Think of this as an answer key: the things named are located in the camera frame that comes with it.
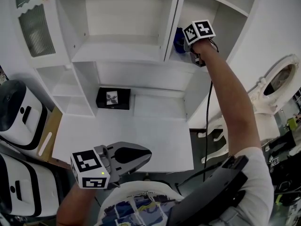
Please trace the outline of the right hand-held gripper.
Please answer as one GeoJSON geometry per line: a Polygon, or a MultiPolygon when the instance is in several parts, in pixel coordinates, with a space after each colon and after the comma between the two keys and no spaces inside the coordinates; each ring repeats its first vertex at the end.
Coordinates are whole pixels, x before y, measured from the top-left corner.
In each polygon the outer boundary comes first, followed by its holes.
{"type": "Polygon", "coordinates": [[[205,62],[200,55],[193,50],[193,44],[199,40],[208,39],[211,45],[216,48],[214,38],[215,32],[208,19],[192,21],[191,24],[182,30],[184,35],[184,50],[190,53],[192,62],[198,67],[205,67],[205,62]]]}

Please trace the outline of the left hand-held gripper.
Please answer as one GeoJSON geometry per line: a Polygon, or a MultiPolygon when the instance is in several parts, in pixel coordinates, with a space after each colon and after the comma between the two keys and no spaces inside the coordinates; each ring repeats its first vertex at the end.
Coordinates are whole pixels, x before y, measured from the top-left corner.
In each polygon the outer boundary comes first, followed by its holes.
{"type": "Polygon", "coordinates": [[[71,169],[81,189],[120,187],[120,179],[147,164],[152,152],[144,146],[116,142],[71,154],[71,169]]]}

